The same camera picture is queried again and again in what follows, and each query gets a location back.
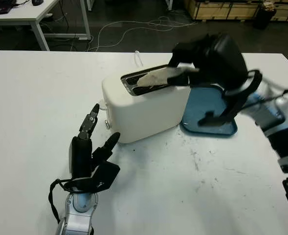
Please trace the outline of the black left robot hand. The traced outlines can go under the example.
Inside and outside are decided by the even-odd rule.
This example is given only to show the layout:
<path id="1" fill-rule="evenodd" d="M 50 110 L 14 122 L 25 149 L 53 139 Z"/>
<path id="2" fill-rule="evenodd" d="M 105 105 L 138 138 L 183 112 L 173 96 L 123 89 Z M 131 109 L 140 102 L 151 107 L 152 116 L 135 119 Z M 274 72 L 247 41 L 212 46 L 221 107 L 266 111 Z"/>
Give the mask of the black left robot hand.
<path id="1" fill-rule="evenodd" d="M 112 150 L 117 144 L 120 133 L 112 134 L 103 146 L 92 149 L 91 135 L 98 122 L 100 105 L 97 103 L 83 120 L 79 133 L 73 137 L 69 147 L 69 170 L 71 177 L 90 177 L 95 169 L 106 162 L 112 155 Z"/>

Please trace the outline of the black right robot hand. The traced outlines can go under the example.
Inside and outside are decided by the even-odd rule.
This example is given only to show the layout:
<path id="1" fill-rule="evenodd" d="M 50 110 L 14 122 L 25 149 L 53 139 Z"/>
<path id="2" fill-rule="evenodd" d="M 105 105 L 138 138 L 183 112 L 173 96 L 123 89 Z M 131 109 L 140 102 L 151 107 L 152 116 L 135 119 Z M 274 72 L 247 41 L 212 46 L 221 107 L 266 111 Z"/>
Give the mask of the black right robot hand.
<path id="1" fill-rule="evenodd" d="M 168 64 L 193 64 L 197 71 L 184 71 L 169 77 L 172 86 L 196 87 L 218 84 L 226 90 L 237 89 L 247 80 L 248 70 L 236 42 L 227 34 L 205 35 L 194 41 L 178 43 Z"/>

